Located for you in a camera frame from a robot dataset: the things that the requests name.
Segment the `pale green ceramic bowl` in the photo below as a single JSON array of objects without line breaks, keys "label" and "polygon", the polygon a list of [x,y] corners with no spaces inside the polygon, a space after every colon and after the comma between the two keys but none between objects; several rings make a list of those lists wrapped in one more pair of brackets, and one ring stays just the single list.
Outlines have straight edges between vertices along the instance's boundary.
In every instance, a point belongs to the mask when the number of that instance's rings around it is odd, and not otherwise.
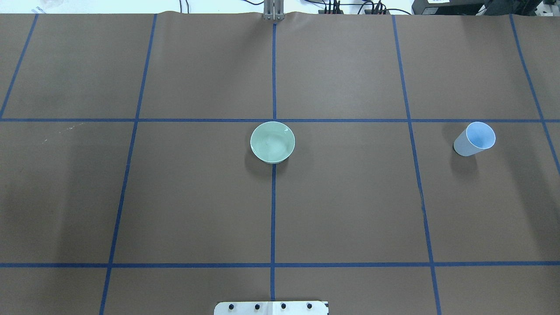
[{"label": "pale green ceramic bowl", "polygon": [[254,155],[264,163],[278,164],[291,156],[296,139],[286,124],[268,121],[254,129],[249,145]]}]

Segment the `light blue plastic cup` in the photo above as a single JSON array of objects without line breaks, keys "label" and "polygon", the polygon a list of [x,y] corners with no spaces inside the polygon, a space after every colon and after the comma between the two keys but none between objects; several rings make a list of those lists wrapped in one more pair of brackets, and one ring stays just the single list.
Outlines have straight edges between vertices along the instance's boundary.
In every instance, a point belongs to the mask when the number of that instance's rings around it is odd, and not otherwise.
[{"label": "light blue plastic cup", "polygon": [[491,126],[483,122],[472,122],[455,139],[454,151],[460,156],[472,156],[490,149],[496,142]]}]

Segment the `black rectangular box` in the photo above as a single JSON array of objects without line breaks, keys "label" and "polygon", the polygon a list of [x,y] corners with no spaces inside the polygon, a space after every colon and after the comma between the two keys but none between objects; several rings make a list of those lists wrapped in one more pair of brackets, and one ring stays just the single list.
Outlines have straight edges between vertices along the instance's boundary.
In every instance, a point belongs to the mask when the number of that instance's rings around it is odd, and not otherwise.
[{"label": "black rectangular box", "polygon": [[484,0],[414,0],[412,10],[415,15],[458,15],[478,14]]}]

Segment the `aluminium frame post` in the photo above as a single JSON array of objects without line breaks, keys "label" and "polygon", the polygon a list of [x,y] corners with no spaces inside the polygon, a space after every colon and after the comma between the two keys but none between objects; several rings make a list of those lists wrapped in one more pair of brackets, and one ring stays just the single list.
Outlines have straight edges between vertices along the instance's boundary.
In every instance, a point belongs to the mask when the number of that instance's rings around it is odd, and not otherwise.
[{"label": "aluminium frame post", "polygon": [[284,0],[264,0],[263,19],[265,21],[282,21],[285,18]]}]

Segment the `white pedestal column base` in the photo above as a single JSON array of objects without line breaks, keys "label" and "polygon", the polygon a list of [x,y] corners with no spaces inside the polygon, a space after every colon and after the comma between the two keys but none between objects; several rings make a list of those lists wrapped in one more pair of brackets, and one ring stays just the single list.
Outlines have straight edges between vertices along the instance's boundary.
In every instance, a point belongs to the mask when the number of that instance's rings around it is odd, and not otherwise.
[{"label": "white pedestal column base", "polygon": [[327,301],[225,301],[214,315],[328,315]]}]

